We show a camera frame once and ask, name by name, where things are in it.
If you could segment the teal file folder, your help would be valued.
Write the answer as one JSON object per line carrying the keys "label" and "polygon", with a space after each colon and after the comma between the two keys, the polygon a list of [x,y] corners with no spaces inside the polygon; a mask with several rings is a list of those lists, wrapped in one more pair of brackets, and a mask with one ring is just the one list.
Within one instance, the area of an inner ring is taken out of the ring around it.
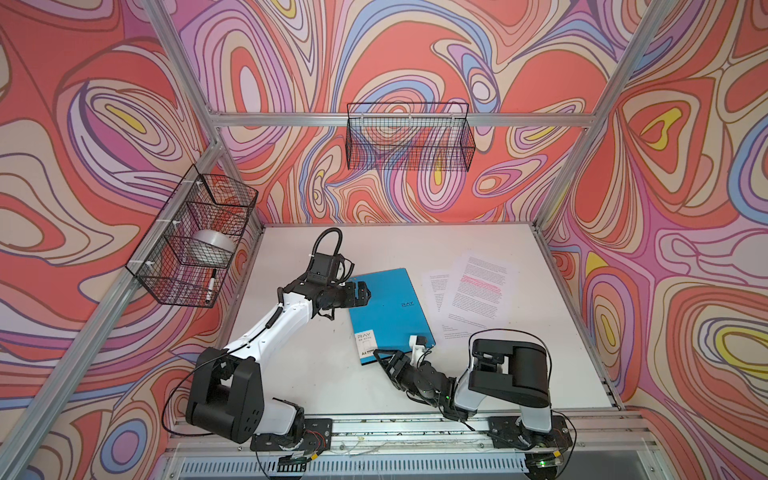
{"label": "teal file folder", "polygon": [[358,356],[362,365],[375,361],[373,351],[412,350],[410,337],[425,337],[426,347],[436,342],[419,298],[405,268],[353,276],[370,291],[366,306],[349,310]]}

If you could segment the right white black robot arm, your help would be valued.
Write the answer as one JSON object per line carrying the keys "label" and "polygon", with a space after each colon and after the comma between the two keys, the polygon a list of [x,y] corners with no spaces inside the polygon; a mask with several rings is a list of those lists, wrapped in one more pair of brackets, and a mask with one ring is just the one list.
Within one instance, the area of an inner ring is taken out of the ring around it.
{"label": "right white black robot arm", "polygon": [[510,427],[492,427],[491,439],[503,447],[529,450],[552,439],[549,391],[550,355],[545,346],[497,339],[470,343],[469,366],[449,377],[426,360],[429,349],[415,337],[409,353],[376,349],[373,357],[393,386],[448,420],[465,423],[487,398],[519,407]]}

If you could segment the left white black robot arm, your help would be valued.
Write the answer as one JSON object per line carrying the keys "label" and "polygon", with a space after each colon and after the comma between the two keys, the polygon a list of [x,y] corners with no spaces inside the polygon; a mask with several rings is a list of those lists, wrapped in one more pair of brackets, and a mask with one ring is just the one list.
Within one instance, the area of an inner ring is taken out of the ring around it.
{"label": "left white black robot arm", "polygon": [[301,443],[304,409],[268,398],[262,368],[314,317],[328,311],[332,319],[337,309],[364,307],[370,299],[363,281],[323,285],[298,279],[278,288],[275,307],[254,327],[224,348],[200,354],[192,371],[186,422],[237,444],[259,437],[291,447]]}

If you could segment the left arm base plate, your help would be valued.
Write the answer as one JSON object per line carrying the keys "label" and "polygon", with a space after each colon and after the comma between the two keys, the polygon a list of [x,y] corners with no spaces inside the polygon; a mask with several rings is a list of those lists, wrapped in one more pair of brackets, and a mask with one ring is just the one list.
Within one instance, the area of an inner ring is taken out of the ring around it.
{"label": "left arm base plate", "polygon": [[332,445],[333,420],[319,417],[299,419],[286,434],[258,434],[250,443],[254,452],[286,454],[320,454]]}

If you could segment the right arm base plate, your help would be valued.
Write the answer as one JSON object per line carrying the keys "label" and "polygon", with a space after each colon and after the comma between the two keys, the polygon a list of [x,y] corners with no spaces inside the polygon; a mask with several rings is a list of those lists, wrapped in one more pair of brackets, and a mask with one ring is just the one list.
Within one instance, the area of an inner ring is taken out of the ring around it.
{"label": "right arm base plate", "polygon": [[571,429],[562,415],[551,417],[552,428],[548,432],[527,429],[519,415],[491,416],[488,433],[495,448],[512,448],[521,451],[531,449],[555,449],[564,451],[573,445]]}

